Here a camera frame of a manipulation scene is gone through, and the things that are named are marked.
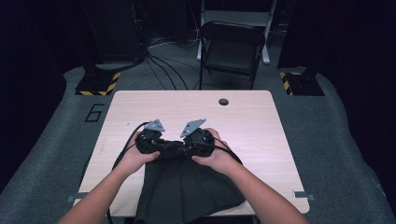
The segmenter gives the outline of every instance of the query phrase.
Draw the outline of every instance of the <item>forearm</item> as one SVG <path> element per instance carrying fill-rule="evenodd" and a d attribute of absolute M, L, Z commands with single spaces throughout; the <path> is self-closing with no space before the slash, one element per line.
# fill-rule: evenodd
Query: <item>forearm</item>
<path fill-rule="evenodd" d="M 59 223 L 102 223 L 127 175 L 117 168 L 78 202 Z"/>
<path fill-rule="evenodd" d="M 308 223 L 282 195 L 239 163 L 226 175 L 241 190 L 262 223 Z"/>

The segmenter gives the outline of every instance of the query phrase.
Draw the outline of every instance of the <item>black curtain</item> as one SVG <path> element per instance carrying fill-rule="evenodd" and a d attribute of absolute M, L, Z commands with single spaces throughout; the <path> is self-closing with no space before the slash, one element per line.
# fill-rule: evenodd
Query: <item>black curtain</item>
<path fill-rule="evenodd" d="M 320 64 L 318 72 L 337 89 L 349 130 L 396 214 L 395 11 L 390 0 L 301 0 L 278 68 Z M 334 21 L 336 35 L 323 42 Z M 322 57 L 318 48 L 325 49 Z"/>
<path fill-rule="evenodd" d="M 91 30 L 86 29 L 88 23 L 78 0 L 67 2 L 80 21 L 83 35 L 90 39 Z M 58 1 L 0 3 L 0 191 L 61 102 L 66 87 L 64 73 L 81 66 L 64 27 L 63 20 L 68 18 L 62 17 L 60 9 Z M 95 46 L 88 44 L 88 48 L 98 61 Z"/>

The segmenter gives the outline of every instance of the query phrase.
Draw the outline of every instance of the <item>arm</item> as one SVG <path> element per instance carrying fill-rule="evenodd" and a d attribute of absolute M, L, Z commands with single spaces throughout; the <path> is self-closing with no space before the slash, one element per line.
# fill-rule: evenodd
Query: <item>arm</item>
<path fill-rule="evenodd" d="M 134 144 L 137 135 L 138 133 L 134 135 L 128 147 Z M 125 152 L 119 165 L 67 212 L 59 223 L 102 223 L 125 179 L 139 170 L 144 163 L 155 160 L 159 155 L 160 152 L 145 155 L 140 153 L 136 146 L 131 147 Z"/>
<path fill-rule="evenodd" d="M 218 139 L 215 144 L 224 147 L 226 142 L 219 142 L 219 134 L 207 129 Z M 245 166 L 235 161 L 228 153 L 215 149 L 210 157 L 192 157 L 199 164 L 210 166 L 217 172 L 227 175 L 246 197 L 247 201 L 262 223 L 308 223 L 305 217 L 282 195 L 262 182 Z"/>

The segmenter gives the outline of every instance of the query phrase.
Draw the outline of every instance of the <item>person's left hand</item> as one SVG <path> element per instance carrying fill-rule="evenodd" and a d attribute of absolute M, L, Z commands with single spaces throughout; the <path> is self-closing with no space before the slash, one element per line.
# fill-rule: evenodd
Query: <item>person's left hand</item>
<path fill-rule="evenodd" d="M 128 147 L 132 147 L 125 152 L 122 160 L 116 167 L 117 170 L 122 171 L 122 173 L 127 176 L 138 171 L 146 162 L 154 161 L 160 156 L 159 151 L 150 154 L 142 154 L 139 149 L 137 149 L 136 145 L 134 144 L 135 139 L 139 134 L 140 132 L 137 132 L 132 137 L 131 141 L 128 144 Z"/>

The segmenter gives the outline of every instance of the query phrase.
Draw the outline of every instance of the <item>black stand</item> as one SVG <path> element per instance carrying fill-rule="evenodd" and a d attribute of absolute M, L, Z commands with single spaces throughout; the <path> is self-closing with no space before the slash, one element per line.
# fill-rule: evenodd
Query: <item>black stand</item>
<path fill-rule="evenodd" d="M 75 6 L 75 9 L 81 11 L 82 20 L 86 20 L 84 12 L 82 12 L 81 4 L 79 0 L 76 1 L 79 6 Z M 139 63 L 143 62 L 144 57 L 135 59 L 135 61 L 130 64 L 116 69 L 101 69 L 95 64 L 90 51 L 87 47 L 84 35 L 81 32 L 81 28 L 76 19 L 76 15 L 73 13 L 69 7 L 71 3 L 66 3 L 65 1 L 58 0 L 60 10 L 63 14 L 64 25 L 68 33 L 69 40 L 73 43 L 76 54 L 79 61 L 81 62 L 85 74 L 82 80 L 78 83 L 76 87 L 76 95 L 108 95 L 112 92 L 114 88 L 114 83 L 117 81 L 118 76 L 116 76 L 120 71 L 130 69 Z"/>
<path fill-rule="evenodd" d="M 312 58 L 308 62 L 308 65 L 302 74 L 281 74 L 283 82 L 285 83 L 285 89 L 287 87 L 289 88 L 289 90 L 286 89 L 288 95 L 324 96 L 324 92 L 318 84 L 316 75 L 323 64 L 325 57 L 329 53 L 332 43 L 339 35 L 340 27 L 343 25 L 342 18 L 345 13 L 347 13 L 347 7 L 345 4 L 335 7 L 333 15 L 338 16 L 329 20 L 329 23 L 312 54 Z"/>
<path fill-rule="evenodd" d="M 85 75 L 78 83 L 76 91 L 108 91 L 115 75 L 116 73 L 114 72 L 108 72 L 97 67 L 91 73 L 85 70 Z"/>
<path fill-rule="evenodd" d="M 315 77 L 309 77 L 305 73 L 284 73 L 281 75 L 288 95 L 324 96 Z"/>

